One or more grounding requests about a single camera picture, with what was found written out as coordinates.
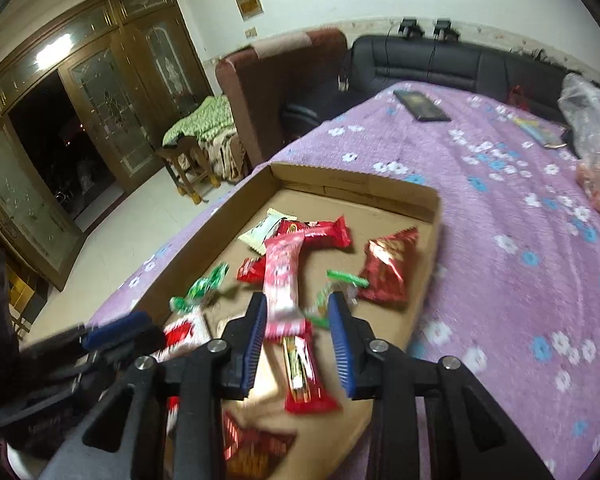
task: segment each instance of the white tile floor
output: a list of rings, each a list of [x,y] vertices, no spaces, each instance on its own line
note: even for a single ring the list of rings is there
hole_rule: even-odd
[[[217,189],[201,184],[198,192],[208,202],[195,205],[178,194],[161,169],[89,235],[64,290],[50,291],[25,341],[87,321],[142,262],[232,187],[227,182]]]

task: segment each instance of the red snack bag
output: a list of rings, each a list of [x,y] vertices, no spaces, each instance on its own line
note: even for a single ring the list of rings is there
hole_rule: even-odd
[[[288,379],[285,411],[306,415],[339,410],[338,401],[330,396],[318,377],[311,323],[306,323],[305,327],[301,335],[282,338]]]
[[[296,440],[294,434],[241,428],[228,413],[224,425],[224,459],[229,480],[263,480],[270,477]]]
[[[365,267],[360,272],[360,278],[367,279],[369,286],[361,288],[358,295],[379,303],[407,301],[417,243],[417,227],[369,240],[365,247]]]
[[[236,279],[240,282],[262,283],[264,282],[264,271],[266,268],[266,259],[264,256],[259,258],[245,258]]]
[[[344,216],[339,217],[335,222],[307,223],[283,218],[278,225],[277,234],[283,235],[296,231],[304,232],[304,244],[308,247],[344,248],[351,245],[351,238],[344,222]]]

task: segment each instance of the smartphone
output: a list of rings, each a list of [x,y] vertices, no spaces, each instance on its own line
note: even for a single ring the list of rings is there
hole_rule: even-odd
[[[450,121],[451,118],[422,92],[394,90],[394,95],[417,121]]]

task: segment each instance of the green candy wrapper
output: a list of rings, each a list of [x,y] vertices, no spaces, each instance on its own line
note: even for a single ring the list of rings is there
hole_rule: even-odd
[[[184,298],[174,296],[169,301],[172,312],[188,314],[196,307],[203,307],[209,303],[220,287],[222,280],[229,271],[227,264],[219,264],[209,276],[197,279]]]

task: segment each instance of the bed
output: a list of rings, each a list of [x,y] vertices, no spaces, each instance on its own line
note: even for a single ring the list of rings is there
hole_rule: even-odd
[[[394,98],[398,88],[424,92],[452,122],[415,122]],[[459,356],[555,478],[575,480],[600,450],[600,215],[574,182],[574,156],[542,149],[512,122],[516,117],[534,118],[476,94],[399,83],[272,161],[376,173],[438,190],[438,265],[408,351],[432,361]],[[149,258],[90,323],[133,309],[214,211]],[[364,478],[366,444],[335,478]]]

